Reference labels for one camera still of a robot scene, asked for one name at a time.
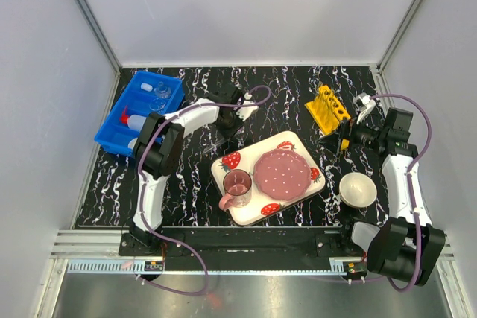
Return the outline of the yellow test tube rack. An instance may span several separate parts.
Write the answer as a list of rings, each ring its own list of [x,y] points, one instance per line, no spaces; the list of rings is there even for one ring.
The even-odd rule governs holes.
[[[351,119],[350,114],[337,98],[335,92],[329,86],[324,86],[328,88],[328,91],[332,91],[336,98],[337,105],[339,105],[339,108],[337,108],[335,112],[332,112],[326,103],[324,104],[316,94],[312,101],[305,104],[305,108],[319,127],[321,138],[337,130],[338,125],[342,121]]]

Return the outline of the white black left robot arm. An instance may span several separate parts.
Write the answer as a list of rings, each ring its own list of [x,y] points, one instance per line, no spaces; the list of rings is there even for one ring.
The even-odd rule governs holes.
[[[145,119],[133,147],[139,193],[136,213],[129,224],[129,233],[141,253],[153,255],[160,248],[161,237],[151,230],[162,223],[165,185],[178,168],[184,138],[212,124],[218,131],[219,142],[231,139],[248,118],[239,108],[244,104],[245,93],[226,85],[176,112],[150,114]]]

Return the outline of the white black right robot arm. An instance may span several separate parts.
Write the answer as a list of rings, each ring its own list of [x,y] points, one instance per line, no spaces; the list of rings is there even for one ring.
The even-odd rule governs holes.
[[[345,255],[366,252],[367,271],[384,276],[391,285],[402,282],[403,287],[395,288],[402,292],[428,281],[446,243],[443,230],[433,227],[423,205],[418,180],[422,153],[408,141],[412,118],[412,112],[392,108],[380,128],[352,118],[319,140],[334,155],[348,141],[379,157],[387,186],[388,220],[382,226],[355,220],[338,237],[338,246]]]

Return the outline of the wash bottle with red cap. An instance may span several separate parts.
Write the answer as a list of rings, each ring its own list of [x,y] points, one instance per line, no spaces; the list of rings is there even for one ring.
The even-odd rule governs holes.
[[[146,117],[137,114],[127,114],[127,106],[123,109],[120,117],[120,122],[127,126],[130,130],[140,132],[145,124]]]

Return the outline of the glass alcohol lamp white cap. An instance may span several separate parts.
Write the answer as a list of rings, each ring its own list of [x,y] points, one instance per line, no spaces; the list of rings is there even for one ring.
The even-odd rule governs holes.
[[[172,90],[170,86],[163,81],[160,81],[154,89],[154,93],[158,98],[169,99],[171,97]]]

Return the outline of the small clear glass beaker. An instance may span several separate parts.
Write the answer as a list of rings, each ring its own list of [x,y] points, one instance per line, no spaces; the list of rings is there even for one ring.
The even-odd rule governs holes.
[[[163,98],[154,98],[150,103],[150,110],[152,112],[162,113],[165,109],[167,101]]]

